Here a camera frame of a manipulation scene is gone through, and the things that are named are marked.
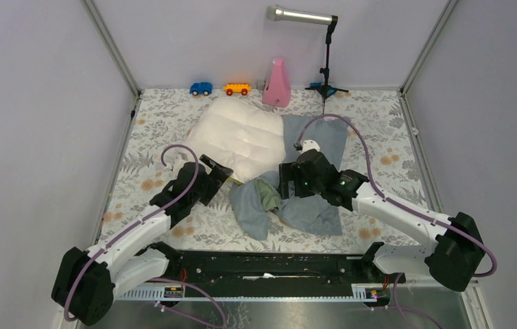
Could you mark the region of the white pillow with yellow edge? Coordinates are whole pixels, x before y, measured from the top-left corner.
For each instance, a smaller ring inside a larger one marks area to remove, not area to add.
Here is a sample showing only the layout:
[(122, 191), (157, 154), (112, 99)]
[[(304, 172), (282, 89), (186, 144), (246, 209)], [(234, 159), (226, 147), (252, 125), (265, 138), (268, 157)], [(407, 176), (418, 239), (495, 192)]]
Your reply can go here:
[(233, 170), (246, 183), (273, 171), (285, 159), (283, 120), (240, 99), (214, 100), (190, 129), (184, 145)]

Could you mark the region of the blue pillowcase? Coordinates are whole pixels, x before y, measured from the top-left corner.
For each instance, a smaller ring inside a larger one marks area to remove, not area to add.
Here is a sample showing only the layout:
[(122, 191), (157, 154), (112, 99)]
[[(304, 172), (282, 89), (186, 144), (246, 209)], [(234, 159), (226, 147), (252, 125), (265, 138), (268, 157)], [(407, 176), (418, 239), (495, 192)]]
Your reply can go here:
[[(328, 161), (339, 168), (348, 137), (347, 125), (340, 119), (319, 119), (312, 123), (302, 140), (314, 140)], [(282, 199), (276, 190), (278, 170), (267, 171), (245, 184), (230, 189), (230, 203), (242, 230), (255, 240), (269, 235), (269, 213), (291, 228), (316, 235), (342, 235), (341, 220), (336, 206), (319, 195), (299, 198), (289, 188), (289, 198)]]

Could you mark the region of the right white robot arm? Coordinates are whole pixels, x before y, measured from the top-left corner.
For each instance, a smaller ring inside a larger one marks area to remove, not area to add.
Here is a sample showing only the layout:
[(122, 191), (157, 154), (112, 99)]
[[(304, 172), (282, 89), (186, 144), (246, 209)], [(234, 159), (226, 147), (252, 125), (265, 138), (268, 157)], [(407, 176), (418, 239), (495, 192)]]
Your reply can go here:
[(451, 217), (412, 204), (385, 192), (372, 178), (347, 169), (338, 171), (316, 147), (301, 146), (294, 162), (279, 166), (278, 191), (283, 199), (293, 193), (319, 195), (331, 206), (367, 215), (405, 233), (414, 246), (378, 244), (361, 263), (362, 276), (378, 282), (387, 274), (431, 276), (442, 286), (465, 291), (485, 256), (475, 220), (464, 212)]

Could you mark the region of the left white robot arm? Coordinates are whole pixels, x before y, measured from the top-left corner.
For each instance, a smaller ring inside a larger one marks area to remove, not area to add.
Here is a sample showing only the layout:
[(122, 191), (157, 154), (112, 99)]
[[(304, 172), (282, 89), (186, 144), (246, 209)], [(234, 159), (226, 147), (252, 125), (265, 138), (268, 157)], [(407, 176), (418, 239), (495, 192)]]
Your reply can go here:
[(232, 174), (231, 168), (206, 155), (186, 162), (142, 214), (116, 235), (87, 249), (65, 252), (51, 292), (63, 308), (64, 320), (93, 325), (118, 297), (138, 285), (157, 277), (175, 280), (179, 261), (148, 244), (188, 217), (194, 205), (208, 205)]

